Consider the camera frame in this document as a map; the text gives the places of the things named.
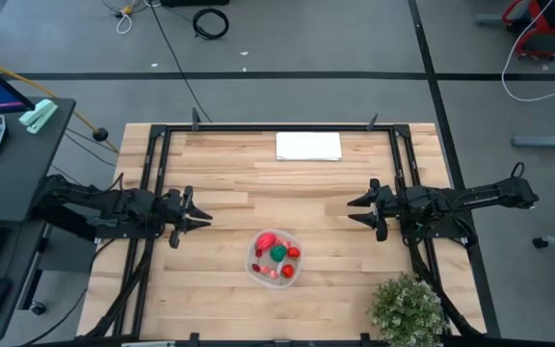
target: red chair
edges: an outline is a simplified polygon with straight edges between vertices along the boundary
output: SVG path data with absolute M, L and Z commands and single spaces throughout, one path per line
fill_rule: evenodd
M 521 16 L 511 19 L 509 16 L 515 7 L 524 0 L 514 0 L 502 14 L 502 21 L 511 31 L 518 35 L 536 18 L 550 1 L 551 5 L 525 33 L 515 47 L 518 58 L 525 56 L 545 57 L 555 60 L 555 0 L 530 0 L 528 9 Z

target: yellow cable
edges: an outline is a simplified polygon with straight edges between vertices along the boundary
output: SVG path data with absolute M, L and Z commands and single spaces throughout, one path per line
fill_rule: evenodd
M 27 78 L 25 78 L 25 77 L 23 77 L 23 76 L 21 76 L 21 75 L 18 75 L 18 74 L 16 74 L 16 73 L 14 73 L 14 72 L 12 72 L 12 71 L 10 71 L 10 70 L 4 68 L 4 67 L 0 67 L 0 72 L 6 74 L 6 75 L 8 75 L 8 76 L 10 76 L 11 78 L 15 78 L 15 79 L 17 79 L 17 80 L 19 80 L 19 81 L 25 82 L 25 83 L 27 83 L 28 85 L 30 85 L 30 86 L 32 86 L 32 87 L 35 87 L 35 88 L 37 88 L 37 89 L 43 91 L 44 93 L 50 95 L 51 97 L 58 97 L 56 94 L 54 94 L 53 92 L 47 90 L 45 87 L 39 85 L 38 83 L 36 83 L 36 82 L 34 82 L 34 81 L 32 81 L 32 80 L 29 80 L 29 79 L 27 79 Z M 74 111 L 74 116 L 76 116 L 79 120 L 81 120 L 81 121 L 82 121 L 86 126 L 88 126 L 94 133 L 97 132 L 97 128 L 96 128 L 95 126 L 93 126 L 93 124 L 91 124 L 85 117 L 81 116 L 81 114 L 79 114 L 78 112 Z M 105 142 L 106 142 L 106 144 L 107 144 L 110 148 L 113 149 L 113 151 L 114 151 L 115 153 L 119 153 L 119 150 L 118 150 L 113 144 L 111 144 L 110 141 L 106 140 Z

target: desk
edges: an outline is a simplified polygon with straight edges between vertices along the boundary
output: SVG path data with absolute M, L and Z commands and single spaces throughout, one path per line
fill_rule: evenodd
M 41 98 L 30 98 L 39 102 Z M 36 135 L 18 122 L 21 114 L 6 115 L 9 134 L 0 148 L 0 278 L 13 284 L 0 312 L 3 337 L 29 273 L 45 222 L 28 221 L 34 192 L 46 176 L 74 109 L 71 99 L 53 99 L 59 106 Z
M 116 172 L 125 173 L 126 187 L 140 184 L 150 126 L 126 126 Z M 449 186 L 435 126 L 411 124 L 410 130 L 423 184 Z M 378 243 L 371 229 L 347 217 L 365 210 L 346 202 L 366 192 L 371 177 L 393 185 L 389 136 L 342 132 L 339 162 L 278 162 L 275 136 L 202 130 L 171 136 L 163 192 L 192 185 L 196 206 L 214 220 L 211 227 L 182 235 L 177 250 L 169 247 L 168 229 L 156 241 L 141 339 L 188 339 L 190 333 L 200 333 L 202 340 L 376 335 L 364 314 L 370 294 L 379 282 L 411 272 L 410 256 L 395 221 L 389 221 L 387 241 Z M 149 189 L 155 186 L 161 141 Z M 401 142 L 400 148 L 406 158 Z M 287 230 L 303 244 L 304 270 L 285 290 L 259 286 L 244 269 L 251 239 L 267 227 Z M 127 244 L 118 240 L 96 260 L 79 334 L 95 325 L 119 293 Z M 435 245 L 445 291 L 484 331 L 466 251 L 448 240 Z M 130 326 L 133 307 L 128 305 L 124 327 Z

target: wooden plank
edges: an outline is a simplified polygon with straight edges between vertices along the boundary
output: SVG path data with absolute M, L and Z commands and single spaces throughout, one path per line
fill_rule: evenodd
M 117 173 L 138 186 L 150 124 L 127 124 Z M 423 184 L 449 185 L 433 124 L 411 124 Z M 388 136 L 341 134 L 339 162 L 278 162 L 275 132 L 175 133 L 165 190 L 192 185 L 195 203 L 213 226 L 181 236 L 171 230 L 156 242 L 142 330 L 143 339 L 358 339 L 376 333 L 364 311 L 376 285 L 411 271 L 395 221 L 378 243 L 373 232 L 348 219 L 364 209 L 346 206 L 377 177 L 393 186 Z M 406 150 L 400 144 L 410 183 Z M 152 166 L 157 166 L 154 159 Z M 155 184 L 152 170 L 149 187 Z M 263 228 L 294 234 L 304 246 L 304 271 L 294 286 L 259 286 L 244 269 L 251 239 Z M 436 240 L 438 267 L 447 294 L 462 314 L 485 329 L 465 250 Z M 78 333 L 99 319 L 119 292 L 127 242 L 118 241 L 95 262 Z M 130 324 L 128 309 L 126 326 Z

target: green ball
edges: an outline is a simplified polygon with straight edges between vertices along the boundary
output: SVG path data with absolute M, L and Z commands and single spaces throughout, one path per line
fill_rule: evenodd
M 275 262 L 281 262 L 286 256 L 286 247 L 283 245 L 273 246 L 269 251 L 269 255 Z

